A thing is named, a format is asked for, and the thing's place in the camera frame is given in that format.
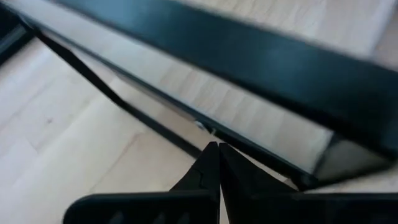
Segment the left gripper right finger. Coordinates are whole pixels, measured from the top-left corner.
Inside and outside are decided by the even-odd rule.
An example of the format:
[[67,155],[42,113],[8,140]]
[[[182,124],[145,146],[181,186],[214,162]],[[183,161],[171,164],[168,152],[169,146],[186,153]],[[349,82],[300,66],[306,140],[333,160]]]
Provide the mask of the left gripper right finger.
[[298,192],[226,143],[219,148],[230,224],[398,224],[398,194]]

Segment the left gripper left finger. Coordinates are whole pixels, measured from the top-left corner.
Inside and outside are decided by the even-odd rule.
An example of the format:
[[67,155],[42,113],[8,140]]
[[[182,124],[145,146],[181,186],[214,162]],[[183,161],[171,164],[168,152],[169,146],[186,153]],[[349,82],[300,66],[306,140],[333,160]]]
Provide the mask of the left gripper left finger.
[[209,143],[166,192],[91,194],[73,202],[63,224],[219,224],[220,150]]

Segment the wooden shelf with black frame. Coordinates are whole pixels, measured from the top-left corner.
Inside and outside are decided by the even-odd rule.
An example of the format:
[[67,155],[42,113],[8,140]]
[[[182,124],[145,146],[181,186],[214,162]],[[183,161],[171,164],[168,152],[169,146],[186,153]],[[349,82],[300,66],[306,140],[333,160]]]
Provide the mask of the wooden shelf with black frame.
[[165,92],[144,88],[304,189],[398,165],[398,73],[172,0],[56,0],[107,28],[342,134],[361,154],[325,151],[312,174]]

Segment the black aluminium table frame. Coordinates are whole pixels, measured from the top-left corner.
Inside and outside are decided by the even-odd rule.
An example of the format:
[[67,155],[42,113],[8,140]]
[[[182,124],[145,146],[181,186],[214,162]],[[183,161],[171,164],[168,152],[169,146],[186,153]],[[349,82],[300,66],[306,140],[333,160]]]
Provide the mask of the black aluminium table frame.
[[21,24],[20,17],[0,5],[0,66],[33,38]]

